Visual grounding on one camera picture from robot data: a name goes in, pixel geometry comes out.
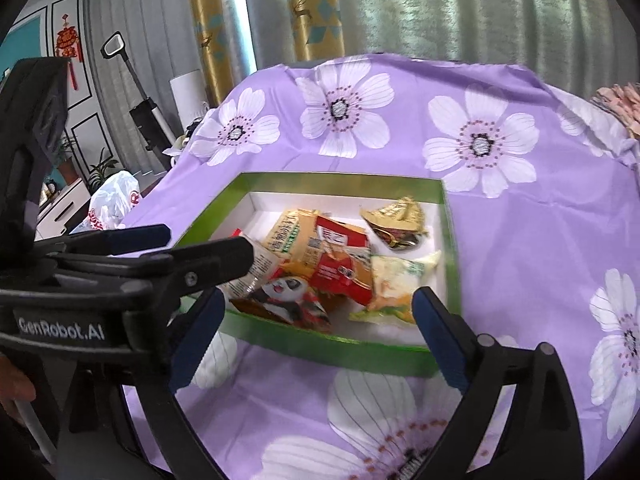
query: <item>white cylinder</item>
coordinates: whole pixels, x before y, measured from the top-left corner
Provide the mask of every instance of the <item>white cylinder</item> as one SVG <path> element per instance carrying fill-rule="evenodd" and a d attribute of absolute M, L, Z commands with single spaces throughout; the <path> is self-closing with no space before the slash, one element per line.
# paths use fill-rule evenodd
<path fill-rule="evenodd" d="M 188 74 L 174 77 L 170 83 L 184 133 L 194 119 L 202 117 L 209 110 L 204 77 L 200 70 L 194 70 Z"/>

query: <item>purple tablecloth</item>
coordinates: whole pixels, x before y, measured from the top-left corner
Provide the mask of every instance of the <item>purple tablecloth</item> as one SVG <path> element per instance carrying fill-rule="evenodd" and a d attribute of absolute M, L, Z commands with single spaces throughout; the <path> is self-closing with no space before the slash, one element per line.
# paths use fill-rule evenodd
<path fill-rule="evenodd" d="M 175 242 L 241 171 L 441 178 L 465 319 L 511 345 L 556 346 L 587 475 L 628 428 L 640 390 L 640 148 L 613 117 L 517 66 L 360 56 L 255 73 L 187 150 L 127 226 L 162 222 Z M 194 382 L 178 398 L 232 480 L 407 473 L 459 400 L 440 375 L 340 370 L 226 335 Z M 504 393 L 474 466 L 495 449 Z M 128 396 L 145 449 L 166 466 Z"/>

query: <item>flower pot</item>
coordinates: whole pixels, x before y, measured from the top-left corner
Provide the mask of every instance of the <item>flower pot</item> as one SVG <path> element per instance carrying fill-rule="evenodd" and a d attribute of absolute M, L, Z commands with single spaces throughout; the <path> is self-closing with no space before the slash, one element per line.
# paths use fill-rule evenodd
<path fill-rule="evenodd" d="M 62 175 L 62 178 L 65 179 L 65 182 L 68 186 L 73 184 L 79 178 L 76 167 L 74 166 L 70 158 L 58 165 L 58 171 Z"/>

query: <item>white plastic bag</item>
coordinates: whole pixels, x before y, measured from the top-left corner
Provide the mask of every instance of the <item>white plastic bag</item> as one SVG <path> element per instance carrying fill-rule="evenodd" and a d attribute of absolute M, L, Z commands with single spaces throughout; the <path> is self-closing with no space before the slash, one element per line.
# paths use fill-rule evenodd
<path fill-rule="evenodd" d="M 140 201 L 140 184 L 129 171 L 111 175 L 89 202 L 89 214 L 82 221 L 86 229 L 119 229 L 124 216 Z"/>

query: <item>white flower print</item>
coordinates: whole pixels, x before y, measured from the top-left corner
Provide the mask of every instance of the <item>white flower print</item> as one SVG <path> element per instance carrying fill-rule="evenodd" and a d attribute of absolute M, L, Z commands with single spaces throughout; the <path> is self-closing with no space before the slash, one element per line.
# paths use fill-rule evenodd
<path fill-rule="evenodd" d="M 556 114 L 564 133 L 580 139 L 595 156 L 613 156 L 598 136 L 609 136 L 610 130 L 620 125 L 618 120 L 584 99 L 553 86 L 548 88 L 561 102 Z"/>
<path fill-rule="evenodd" d="M 217 388 L 231 376 L 236 367 L 238 342 L 230 335 L 216 332 L 209 348 L 191 380 L 199 388 Z"/>
<path fill-rule="evenodd" d="M 279 118 L 267 115 L 256 119 L 263 108 L 264 92 L 245 88 L 237 108 L 230 99 L 205 116 L 189 146 L 190 153 L 208 158 L 209 166 L 221 164 L 233 152 L 260 153 L 260 144 L 273 144 L 280 137 Z"/>
<path fill-rule="evenodd" d="M 605 288 L 599 288 L 591 298 L 590 309 L 604 332 L 591 357 L 589 377 L 593 381 L 591 402 L 600 406 L 615 395 L 607 418 L 607 437 L 629 427 L 640 389 L 640 332 L 636 290 L 628 274 L 620 276 L 609 269 L 604 276 Z"/>
<path fill-rule="evenodd" d="M 306 103 L 300 123 L 302 135 L 316 139 L 327 133 L 319 155 L 353 158 L 358 151 L 354 136 L 368 148 L 383 148 L 389 142 L 389 127 L 378 114 L 370 112 L 387 106 L 395 92 L 389 74 L 366 76 L 371 62 L 365 56 L 335 61 L 314 69 L 315 81 L 296 79 Z"/>
<path fill-rule="evenodd" d="M 500 120 L 507 100 L 496 87 L 483 89 L 472 84 L 465 91 L 466 110 L 448 96 L 429 102 L 433 123 L 449 137 L 435 137 L 424 144 L 426 167 L 445 171 L 442 181 L 448 191 L 470 191 L 482 176 L 482 192 L 497 198 L 508 182 L 534 182 L 536 169 L 519 156 L 529 153 L 538 142 L 540 132 L 534 118 L 517 113 Z"/>
<path fill-rule="evenodd" d="M 327 415 L 353 452 L 313 438 L 284 436 L 264 451 L 262 471 L 253 480 L 404 478 L 435 446 L 460 399 L 438 373 L 426 380 L 426 408 L 418 418 L 405 378 L 340 370 L 329 391 Z M 494 415 L 472 468 L 491 459 L 507 414 Z"/>

